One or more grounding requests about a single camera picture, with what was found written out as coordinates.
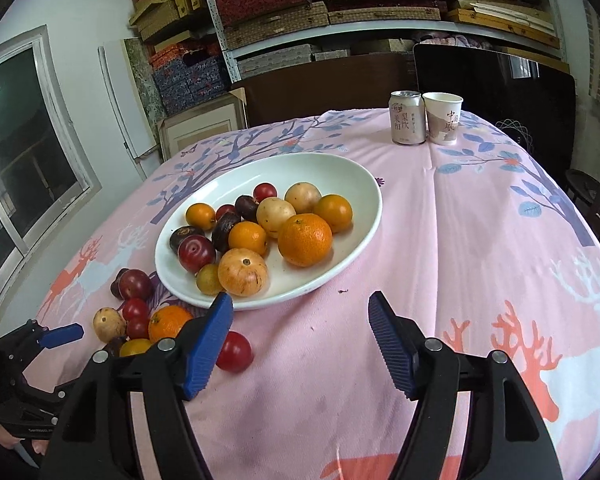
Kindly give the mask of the person's left hand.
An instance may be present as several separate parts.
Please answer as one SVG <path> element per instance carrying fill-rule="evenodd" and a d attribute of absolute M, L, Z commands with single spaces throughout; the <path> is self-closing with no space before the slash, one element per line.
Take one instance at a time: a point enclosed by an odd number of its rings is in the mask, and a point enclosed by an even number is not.
<path fill-rule="evenodd" d="M 3 426 L 0 425 L 0 445 L 3 448 L 15 448 L 17 444 L 21 442 L 21 439 L 12 436 Z M 46 454 L 48 448 L 47 440 L 33 440 L 32 448 L 36 454 Z"/>

